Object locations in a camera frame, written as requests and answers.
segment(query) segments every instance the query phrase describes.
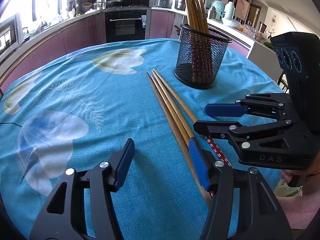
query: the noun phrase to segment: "wire mesh cup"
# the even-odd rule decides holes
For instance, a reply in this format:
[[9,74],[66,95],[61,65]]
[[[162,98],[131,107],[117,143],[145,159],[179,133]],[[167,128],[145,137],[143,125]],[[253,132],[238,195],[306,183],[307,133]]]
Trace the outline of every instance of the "wire mesh cup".
[[188,24],[181,24],[181,30],[182,40],[174,70],[176,78],[188,87],[212,87],[232,40],[219,31],[209,30],[206,34],[191,29]]

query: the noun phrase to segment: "built-in oven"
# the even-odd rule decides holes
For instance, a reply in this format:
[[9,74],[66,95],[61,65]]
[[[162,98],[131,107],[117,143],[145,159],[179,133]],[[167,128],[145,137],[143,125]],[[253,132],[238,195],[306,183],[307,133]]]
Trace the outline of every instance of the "built-in oven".
[[106,41],[135,41],[149,39],[151,8],[123,7],[105,12]]

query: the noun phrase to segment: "blue tablecloth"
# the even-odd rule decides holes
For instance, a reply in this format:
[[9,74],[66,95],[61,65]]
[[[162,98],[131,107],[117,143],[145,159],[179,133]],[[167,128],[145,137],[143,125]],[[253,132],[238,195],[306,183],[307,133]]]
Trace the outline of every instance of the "blue tablecloth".
[[[11,84],[0,103],[0,190],[8,215],[24,236],[29,237],[46,196],[66,168],[90,169],[132,138],[132,165],[123,188],[112,194],[124,239],[199,238],[208,209],[145,72],[155,68],[200,120],[212,120],[204,113],[207,103],[233,103],[246,94],[281,89],[229,48],[214,86],[189,88],[173,74],[179,45],[160,39],[89,47]],[[240,122],[271,120],[243,116]],[[201,136],[196,137],[210,150]],[[227,141],[216,142],[234,168],[248,169],[238,163]],[[279,171],[259,170],[274,188]],[[88,191],[85,194],[88,207]],[[235,192],[230,236],[236,231],[237,206]],[[88,208],[86,215],[93,236]]]

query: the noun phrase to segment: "metal screw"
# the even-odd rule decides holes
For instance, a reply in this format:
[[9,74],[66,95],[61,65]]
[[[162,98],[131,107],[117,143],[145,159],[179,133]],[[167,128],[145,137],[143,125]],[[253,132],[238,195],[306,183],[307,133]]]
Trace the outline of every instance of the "metal screw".
[[216,165],[217,167],[223,167],[224,163],[222,161],[216,161],[214,165]]
[[251,174],[254,174],[254,175],[258,173],[258,170],[256,168],[250,168],[249,171]]
[[241,146],[242,146],[243,149],[248,149],[250,147],[250,143],[244,142],[244,143],[242,143]]
[[109,163],[108,163],[108,162],[101,162],[101,163],[99,164],[99,166],[100,166],[101,168],[106,168],[106,167],[109,166]]
[[75,172],[75,170],[73,168],[69,168],[66,170],[67,175],[72,175],[74,172]]

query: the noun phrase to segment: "white bowl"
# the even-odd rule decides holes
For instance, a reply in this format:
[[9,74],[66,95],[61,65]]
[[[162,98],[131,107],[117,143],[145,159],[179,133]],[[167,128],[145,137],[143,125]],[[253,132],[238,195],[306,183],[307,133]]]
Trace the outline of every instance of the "white bowl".
[[226,18],[222,18],[222,22],[225,26],[235,28],[235,29],[241,26],[241,23],[236,20],[228,20]]

